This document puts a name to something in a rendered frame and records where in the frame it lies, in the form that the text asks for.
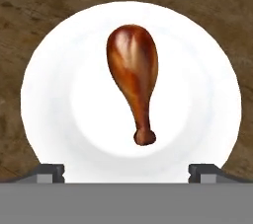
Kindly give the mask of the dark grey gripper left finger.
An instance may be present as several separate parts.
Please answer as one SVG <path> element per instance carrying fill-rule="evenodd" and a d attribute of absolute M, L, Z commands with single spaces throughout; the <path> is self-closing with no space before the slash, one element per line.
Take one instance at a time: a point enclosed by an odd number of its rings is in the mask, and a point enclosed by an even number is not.
<path fill-rule="evenodd" d="M 26 175 L 10 179 L 8 183 L 19 184 L 63 184 L 65 182 L 63 164 L 39 164 Z"/>

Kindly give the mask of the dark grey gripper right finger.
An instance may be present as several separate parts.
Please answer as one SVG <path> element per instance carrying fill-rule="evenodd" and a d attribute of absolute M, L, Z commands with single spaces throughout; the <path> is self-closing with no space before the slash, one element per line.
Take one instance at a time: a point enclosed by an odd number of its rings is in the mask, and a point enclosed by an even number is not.
<path fill-rule="evenodd" d="M 249 184 L 247 179 L 238 178 L 227 174 L 214 164 L 190 164 L 189 165 L 190 184 L 229 184 L 240 183 Z"/>

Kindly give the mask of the brown chicken drumstick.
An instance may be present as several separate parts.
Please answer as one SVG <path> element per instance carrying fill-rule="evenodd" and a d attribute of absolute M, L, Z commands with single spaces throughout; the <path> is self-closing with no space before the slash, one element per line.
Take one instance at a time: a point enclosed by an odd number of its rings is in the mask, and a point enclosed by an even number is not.
<path fill-rule="evenodd" d="M 138 25 L 123 25 L 107 40 L 110 72 L 125 96 L 134 117 L 134 141 L 139 146 L 153 144 L 149 103 L 158 75 L 158 55 L 151 34 Z"/>

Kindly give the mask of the white round plate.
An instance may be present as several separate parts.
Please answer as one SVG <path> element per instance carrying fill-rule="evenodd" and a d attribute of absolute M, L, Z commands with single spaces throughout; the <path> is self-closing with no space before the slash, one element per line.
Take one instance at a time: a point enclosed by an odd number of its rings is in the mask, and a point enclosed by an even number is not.
<path fill-rule="evenodd" d="M 158 52 L 150 103 L 156 141 L 138 146 L 134 119 L 107 65 L 110 33 L 145 27 Z M 65 19 L 34 51 L 21 88 L 26 136 L 69 183 L 184 183 L 194 163 L 222 167 L 238 137 L 241 94 L 221 47 L 165 7 L 121 1 Z"/>

